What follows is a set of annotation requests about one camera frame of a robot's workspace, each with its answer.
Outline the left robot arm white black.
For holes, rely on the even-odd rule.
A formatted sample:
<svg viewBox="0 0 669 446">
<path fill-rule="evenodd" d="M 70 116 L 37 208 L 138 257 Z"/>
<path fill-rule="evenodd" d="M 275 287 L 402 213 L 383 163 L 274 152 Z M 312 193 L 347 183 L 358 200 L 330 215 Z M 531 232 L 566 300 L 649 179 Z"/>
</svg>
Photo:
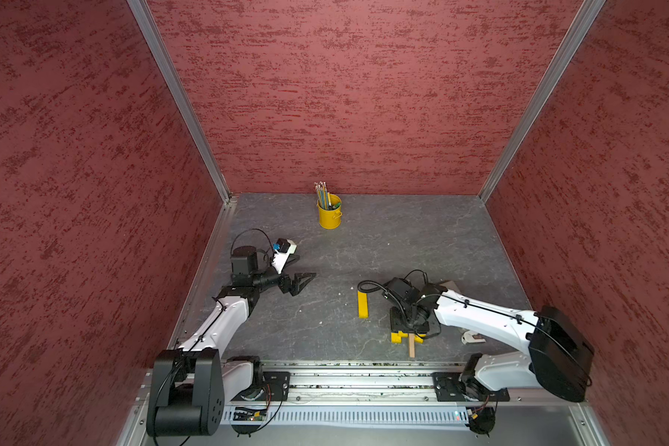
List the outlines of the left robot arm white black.
<svg viewBox="0 0 669 446">
<path fill-rule="evenodd" d="M 279 239 L 267 254 L 269 266 L 261 268 L 256 247 L 232 249 L 230 283 L 216 296 L 213 312 L 190 338 L 162 351 L 154 362 L 146 417 L 150 437 L 211 436 L 231 400 L 271 403 L 274 397 L 286 398 L 285 390 L 265 379 L 257 356 L 221 359 L 265 291 L 277 288 L 285 295 L 298 295 L 314 279 L 312 273 L 285 272 L 298 262 L 296 250 L 294 241 Z"/>
</svg>

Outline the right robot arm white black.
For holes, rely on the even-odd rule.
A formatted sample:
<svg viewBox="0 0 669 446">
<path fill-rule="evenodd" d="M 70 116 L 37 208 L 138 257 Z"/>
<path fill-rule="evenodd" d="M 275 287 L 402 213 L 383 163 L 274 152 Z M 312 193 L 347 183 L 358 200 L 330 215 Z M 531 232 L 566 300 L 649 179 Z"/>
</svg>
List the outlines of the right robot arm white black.
<svg viewBox="0 0 669 446">
<path fill-rule="evenodd" d="M 569 403 L 581 403 L 592 385 L 594 349 L 560 310 L 516 310 L 473 299 L 446 284 L 414 286 L 394 278 L 380 288 L 392 302 L 395 334 L 419 340 L 451 326 L 510 347 L 509 353 L 474 353 L 462 372 L 436 386 L 454 401 L 505 401 L 514 388 L 539 388 Z"/>
</svg>

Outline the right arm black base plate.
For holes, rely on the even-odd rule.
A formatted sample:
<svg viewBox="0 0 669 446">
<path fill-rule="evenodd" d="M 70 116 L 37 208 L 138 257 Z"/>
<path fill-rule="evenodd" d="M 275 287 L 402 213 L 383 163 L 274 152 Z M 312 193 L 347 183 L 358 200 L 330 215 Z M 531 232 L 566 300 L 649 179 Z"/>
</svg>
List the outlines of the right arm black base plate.
<svg viewBox="0 0 669 446">
<path fill-rule="evenodd" d="M 474 377 L 461 373 L 437 372 L 431 375 L 437 401 L 456 401 L 457 403 L 507 403 L 510 395 L 503 390 L 488 390 Z"/>
</svg>

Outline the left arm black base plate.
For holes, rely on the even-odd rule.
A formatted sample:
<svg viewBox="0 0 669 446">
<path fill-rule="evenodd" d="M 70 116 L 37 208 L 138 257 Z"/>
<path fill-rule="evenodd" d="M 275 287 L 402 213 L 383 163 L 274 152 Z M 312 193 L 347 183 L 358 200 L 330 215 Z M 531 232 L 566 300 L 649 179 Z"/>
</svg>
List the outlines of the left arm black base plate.
<svg viewBox="0 0 669 446">
<path fill-rule="evenodd" d="M 256 401 L 287 401 L 289 397 L 291 374 L 289 372 L 265 371 L 262 387 Z"/>
</svg>

